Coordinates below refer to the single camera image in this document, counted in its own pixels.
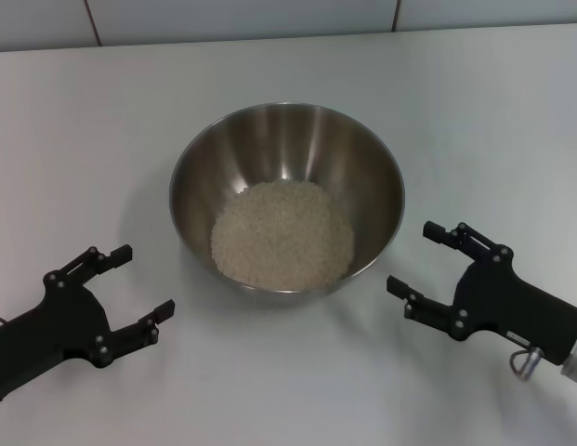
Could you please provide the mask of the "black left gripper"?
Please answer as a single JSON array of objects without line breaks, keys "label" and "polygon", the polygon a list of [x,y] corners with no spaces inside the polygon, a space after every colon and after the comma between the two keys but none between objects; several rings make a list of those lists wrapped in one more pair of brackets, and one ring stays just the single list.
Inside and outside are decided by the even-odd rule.
[{"label": "black left gripper", "polygon": [[[175,313],[172,299],[137,322],[111,332],[103,306],[82,286],[132,258],[129,244],[108,255],[90,246],[44,276],[48,290],[42,301],[0,326],[0,401],[64,361],[81,359],[95,367],[107,367],[158,343],[159,325]],[[75,287],[60,289],[69,285]]]}]

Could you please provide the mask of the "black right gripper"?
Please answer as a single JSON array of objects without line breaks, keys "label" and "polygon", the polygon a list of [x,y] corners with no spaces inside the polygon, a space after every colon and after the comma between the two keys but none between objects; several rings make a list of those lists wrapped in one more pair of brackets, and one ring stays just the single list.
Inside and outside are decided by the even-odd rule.
[{"label": "black right gripper", "polygon": [[524,282],[512,269],[513,250],[460,222],[452,230],[427,221],[423,236],[471,258],[456,286],[452,306],[427,298],[390,275],[387,291],[404,302],[404,318],[458,342],[491,331],[523,347],[539,348],[544,358],[563,363],[577,340],[577,308]]}]

